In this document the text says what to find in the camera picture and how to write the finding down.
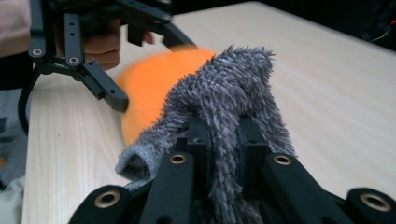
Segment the dark background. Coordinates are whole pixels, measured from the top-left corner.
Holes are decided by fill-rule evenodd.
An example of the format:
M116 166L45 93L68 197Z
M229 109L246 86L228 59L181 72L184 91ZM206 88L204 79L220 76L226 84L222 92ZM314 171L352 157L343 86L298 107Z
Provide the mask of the dark background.
M247 1L173 0L173 12L180 14L242 2ZM277 7L396 51L396 0L261 0L257 2Z

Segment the black cable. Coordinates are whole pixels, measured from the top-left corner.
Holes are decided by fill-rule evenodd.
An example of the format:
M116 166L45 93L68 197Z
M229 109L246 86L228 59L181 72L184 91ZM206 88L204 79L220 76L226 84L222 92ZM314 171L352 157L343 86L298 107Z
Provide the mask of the black cable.
M40 75L40 71L35 66L32 71L32 80L28 85L22 88L20 100L18 101L18 117L20 119L20 124L23 128L23 131L26 133L26 135L28 135L29 133L29 122L27 121L26 116L27 101L29 100L30 93L32 92L32 89L35 86L35 83L37 82Z
M0 90L21 89L31 81L33 67L28 52L22 52L0 58Z

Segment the gray floor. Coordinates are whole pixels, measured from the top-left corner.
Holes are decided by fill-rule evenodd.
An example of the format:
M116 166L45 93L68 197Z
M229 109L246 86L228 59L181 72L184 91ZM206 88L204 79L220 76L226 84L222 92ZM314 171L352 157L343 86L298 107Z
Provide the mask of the gray floor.
M0 169L4 186L25 174L27 136L18 119L18 100L21 89L0 91L0 158L6 165Z

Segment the orange ball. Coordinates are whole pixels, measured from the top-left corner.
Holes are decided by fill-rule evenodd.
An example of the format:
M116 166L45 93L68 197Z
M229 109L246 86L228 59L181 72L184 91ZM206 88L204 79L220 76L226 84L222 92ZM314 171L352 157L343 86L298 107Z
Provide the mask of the orange ball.
M172 87L187 74L195 74L214 54L208 49L177 47L133 64L117 78L129 98L128 108L121 116L127 146L159 118Z

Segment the black mechanical linkage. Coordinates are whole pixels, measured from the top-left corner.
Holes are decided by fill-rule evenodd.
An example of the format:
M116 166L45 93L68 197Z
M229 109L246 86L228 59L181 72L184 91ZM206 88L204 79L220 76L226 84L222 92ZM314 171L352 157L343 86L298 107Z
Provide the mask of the black mechanical linkage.
M163 35L163 43L168 48L193 43L171 23L171 1L103 0L95 3L32 0L29 55L41 74L55 72L72 76L82 81L96 99L105 98L111 108L124 111L128 106L127 95L94 60L85 63L84 36L106 32L109 21L121 20L128 25L128 40L138 46L142 45L146 31ZM55 23L64 28L64 57L56 52Z
M352 189L343 200L322 189L292 156L269 151L251 118L241 118L237 132L240 158L244 160L240 162L244 197L260 205L264 223L396 223L396 202L388 195L374 189ZM192 204L196 200L210 200L208 185L212 171L207 165L212 150L204 123L198 118L191 119L188 137L177 139L176 151L164 157L157 177L130 195L121 196L130 204L114 203L121 212L92 206L95 200L103 198L94 191L70 223L195 223ZM106 222L93 219L99 212L113 219L103 219ZM94 221L84 222L75 216Z

